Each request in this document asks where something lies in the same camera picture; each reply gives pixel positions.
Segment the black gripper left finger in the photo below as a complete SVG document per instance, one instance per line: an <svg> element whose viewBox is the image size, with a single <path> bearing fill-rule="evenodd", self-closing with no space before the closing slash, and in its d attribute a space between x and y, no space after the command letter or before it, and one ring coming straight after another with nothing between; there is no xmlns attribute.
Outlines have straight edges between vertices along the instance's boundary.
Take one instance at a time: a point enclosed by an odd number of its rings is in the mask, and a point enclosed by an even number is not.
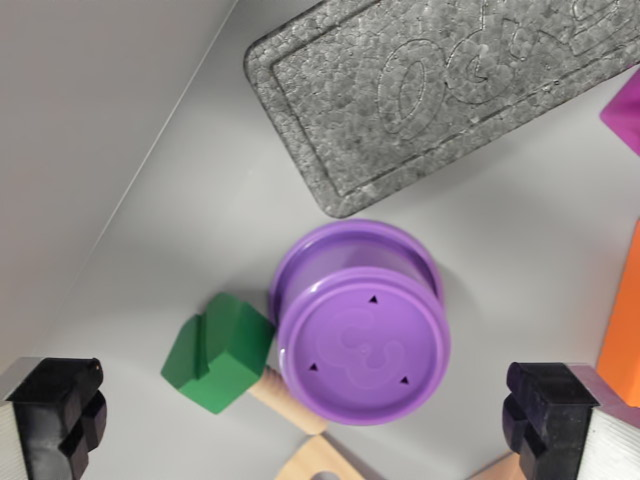
<svg viewBox="0 0 640 480"><path fill-rule="evenodd" d="M20 357L1 374L1 477L80 479L103 438L96 358Z"/></svg>

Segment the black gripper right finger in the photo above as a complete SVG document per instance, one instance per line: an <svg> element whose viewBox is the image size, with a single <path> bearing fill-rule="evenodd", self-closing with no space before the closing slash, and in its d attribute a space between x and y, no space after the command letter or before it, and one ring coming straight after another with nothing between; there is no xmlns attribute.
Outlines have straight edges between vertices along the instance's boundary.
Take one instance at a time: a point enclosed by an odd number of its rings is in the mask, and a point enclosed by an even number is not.
<svg viewBox="0 0 640 480"><path fill-rule="evenodd" d="M502 428L528 479L637 479L639 409L587 364L510 364Z"/></svg>

